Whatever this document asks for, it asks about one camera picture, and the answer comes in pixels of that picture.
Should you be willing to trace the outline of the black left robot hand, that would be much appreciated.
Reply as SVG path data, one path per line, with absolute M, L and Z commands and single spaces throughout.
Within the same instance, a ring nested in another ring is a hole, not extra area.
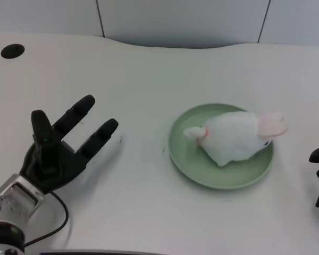
M 26 153 L 20 175 L 44 194 L 67 185 L 80 175 L 119 126 L 117 120 L 109 119 L 78 150 L 65 143 L 63 138 L 82 121 L 94 103 L 92 95 L 84 96 L 54 124 L 42 110 L 31 113 L 33 145 Z

